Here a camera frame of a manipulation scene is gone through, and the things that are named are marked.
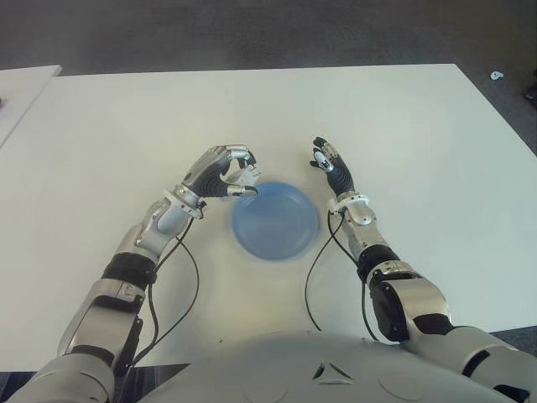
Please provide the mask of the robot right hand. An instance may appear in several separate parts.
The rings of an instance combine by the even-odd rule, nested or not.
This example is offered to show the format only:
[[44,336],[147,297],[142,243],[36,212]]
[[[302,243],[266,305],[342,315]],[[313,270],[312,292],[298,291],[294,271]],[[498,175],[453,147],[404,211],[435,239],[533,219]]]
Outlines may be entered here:
[[341,154],[322,137],[316,137],[313,145],[313,160],[310,161],[310,166],[326,174],[328,185],[336,197],[350,192],[356,193],[352,174]]

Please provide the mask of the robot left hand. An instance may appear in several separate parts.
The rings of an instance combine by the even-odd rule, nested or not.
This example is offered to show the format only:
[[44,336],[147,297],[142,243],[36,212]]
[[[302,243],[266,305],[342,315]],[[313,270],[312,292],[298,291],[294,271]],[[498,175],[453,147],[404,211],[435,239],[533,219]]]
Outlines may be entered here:
[[247,146],[241,144],[219,145],[208,149],[189,169],[187,175],[173,192],[178,196],[221,198],[225,196],[256,196],[258,190],[250,185],[233,185],[222,177],[237,160],[240,168],[254,167],[256,160]]

